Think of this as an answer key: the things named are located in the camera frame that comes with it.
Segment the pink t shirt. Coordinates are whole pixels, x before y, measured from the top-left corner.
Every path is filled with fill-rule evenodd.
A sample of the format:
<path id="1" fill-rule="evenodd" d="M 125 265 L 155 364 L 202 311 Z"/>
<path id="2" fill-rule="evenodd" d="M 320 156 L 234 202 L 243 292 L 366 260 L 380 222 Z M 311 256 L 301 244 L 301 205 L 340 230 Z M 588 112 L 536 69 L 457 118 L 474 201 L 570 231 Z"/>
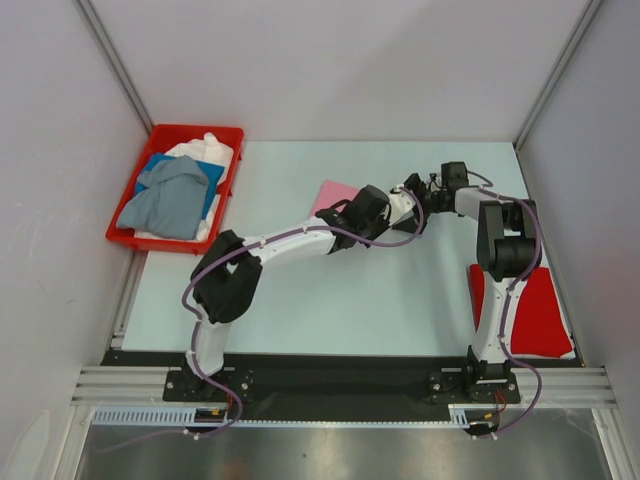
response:
<path id="1" fill-rule="evenodd" d="M 330 208 L 341 200 L 351 201 L 359 192 L 359 188 L 339 182 L 325 180 L 312 204 L 310 215 L 314 216 L 320 210 Z"/>

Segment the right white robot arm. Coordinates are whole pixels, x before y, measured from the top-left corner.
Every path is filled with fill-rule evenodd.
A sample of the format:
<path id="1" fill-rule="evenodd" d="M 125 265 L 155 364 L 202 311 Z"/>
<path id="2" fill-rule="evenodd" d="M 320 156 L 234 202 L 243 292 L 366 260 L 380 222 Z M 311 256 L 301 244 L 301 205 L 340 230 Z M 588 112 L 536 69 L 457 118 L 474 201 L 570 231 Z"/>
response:
<path id="1" fill-rule="evenodd" d="M 536 204 L 495 192 L 491 181 L 463 162 L 442 164 L 427 181 L 413 173 L 404 187 L 416 203 L 410 219 L 401 223 L 402 231 L 421 233 L 427 219 L 440 213 L 477 222 L 476 264 L 485 285 L 480 322 L 461 369 L 429 374 L 431 398 L 436 403 L 488 403 L 505 393 L 518 400 L 511 369 L 532 366 L 513 356 L 511 338 L 520 298 L 542 260 Z"/>

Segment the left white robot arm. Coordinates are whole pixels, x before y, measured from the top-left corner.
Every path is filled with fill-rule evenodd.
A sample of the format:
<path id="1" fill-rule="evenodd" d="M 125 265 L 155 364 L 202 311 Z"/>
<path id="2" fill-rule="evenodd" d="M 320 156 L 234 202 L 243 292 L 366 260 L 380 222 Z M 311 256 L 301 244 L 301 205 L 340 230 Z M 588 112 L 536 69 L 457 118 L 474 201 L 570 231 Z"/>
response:
<path id="1" fill-rule="evenodd" d="M 184 308 L 195 315 L 186 352 L 187 389 L 202 400 L 229 390 L 218 372 L 224 366 L 231 324 L 251 306 L 266 271 L 358 244 L 404 246 L 420 234 L 424 222 L 424 208 L 407 187 L 384 192 L 368 185 L 354 198 L 320 209 L 290 230 L 257 237 L 240 237 L 232 230 L 219 234 L 182 296 Z"/>

